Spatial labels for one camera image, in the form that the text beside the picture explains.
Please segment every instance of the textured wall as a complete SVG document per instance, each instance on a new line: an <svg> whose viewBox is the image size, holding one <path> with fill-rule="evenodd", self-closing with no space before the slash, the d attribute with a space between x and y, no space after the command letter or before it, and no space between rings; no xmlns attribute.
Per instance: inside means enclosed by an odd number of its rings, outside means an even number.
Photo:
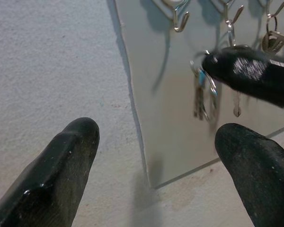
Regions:
<svg viewBox="0 0 284 227"><path fill-rule="evenodd" d="M148 188L120 39L111 0L0 0L0 197L87 116L101 141L73 226L251 226L221 163Z"/></svg>

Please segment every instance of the white panel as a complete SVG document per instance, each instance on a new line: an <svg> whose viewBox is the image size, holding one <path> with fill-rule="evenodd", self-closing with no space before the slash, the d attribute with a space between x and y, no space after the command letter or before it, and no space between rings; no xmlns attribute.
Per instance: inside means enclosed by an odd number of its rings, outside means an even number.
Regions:
<svg viewBox="0 0 284 227"><path fill-rule="evenodd" d="M182 33L150 0L116 0L131 69L134 102L144 142L149 181L158 186L198 169L218 156L214 135L219 126L237 122L270 134L284 127L284 110L246 96L242 115L233 115L232 91L218 84L221 101L215 125L193 117L194 87L189 61L200 65L203 50L227 46L226 25L210 0L191 0L191 17ZM265 34L266 16L256 0L236 0L245 9L235 24L237 44L253 48ZM280 1L274 1L274 11ZM284 33L284 10L278 18Z"/></svg>

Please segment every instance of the white paint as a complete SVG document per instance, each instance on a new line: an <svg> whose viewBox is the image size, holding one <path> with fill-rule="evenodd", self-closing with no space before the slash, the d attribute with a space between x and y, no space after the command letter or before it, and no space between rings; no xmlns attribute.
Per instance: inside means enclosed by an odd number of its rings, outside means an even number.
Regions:
<svg viewBox="0 0 284 227"><path fill-rule="evenodd" d="M252 226L221 163L146 185L108 2L0 0L0 198L55 134L88 116L101 142L74 227Z"/></svg>

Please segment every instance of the white wall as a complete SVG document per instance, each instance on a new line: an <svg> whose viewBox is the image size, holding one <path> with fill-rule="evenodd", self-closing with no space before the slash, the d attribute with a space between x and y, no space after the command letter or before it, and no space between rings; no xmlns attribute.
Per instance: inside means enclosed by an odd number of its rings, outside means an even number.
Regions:
<svg viewBox="0 0 284 227"><path fill-rule="evenodd" d="M148 188L130 96L112 0L0 0L0 198L87 116L101 139L73 226L251 226L220 162Z"/></svg>

